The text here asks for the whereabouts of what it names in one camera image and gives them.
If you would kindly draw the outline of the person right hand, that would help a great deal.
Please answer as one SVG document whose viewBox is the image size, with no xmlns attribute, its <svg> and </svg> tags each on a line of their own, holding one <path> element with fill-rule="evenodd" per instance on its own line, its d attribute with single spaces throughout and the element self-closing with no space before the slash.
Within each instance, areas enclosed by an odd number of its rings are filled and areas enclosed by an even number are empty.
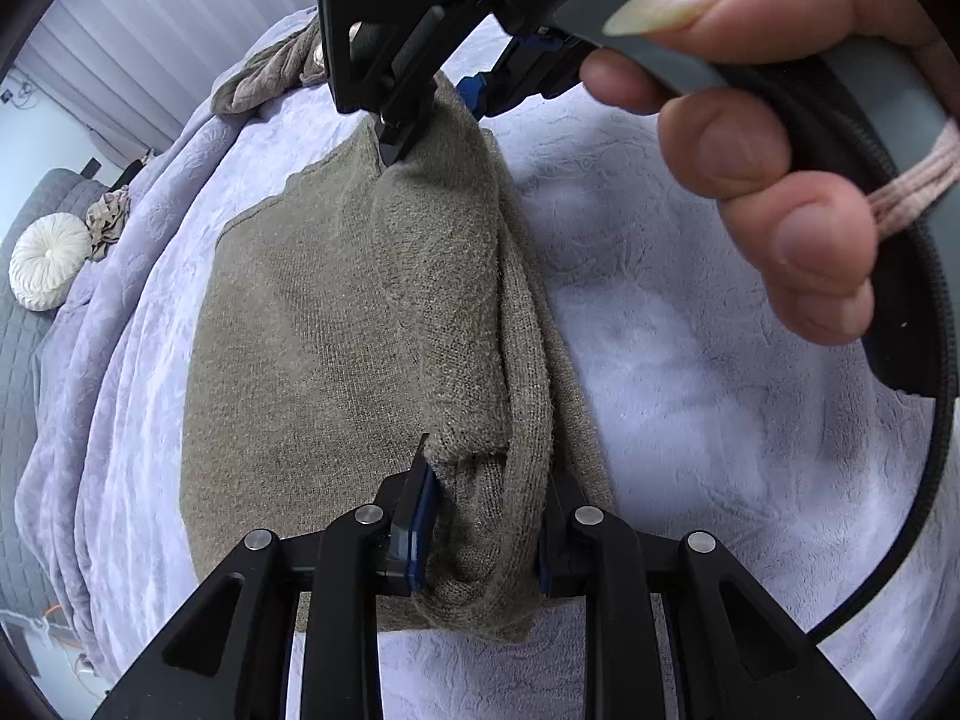
<svg viewBox="0 0 960 720">
<path fill-rule="evenodd" d="M 851 34 L 889 39 L 908 49 L 944 106 L 958 106 L 957 59 L 918 0 L 631 0 L 612 29 L 736 65 L 800 59 Z M 877 254 L 866 197 L 827 172 L 793 171 L 788 135 L 768 106 L 736 89 L 675 98 L 607 49 L 584 60 L 581 80 L 599 103 L 658 116 L 665 164 L 686 190 L 716 200 L 788 330 L 823 346 L 866 333 Z"/>
</svg>

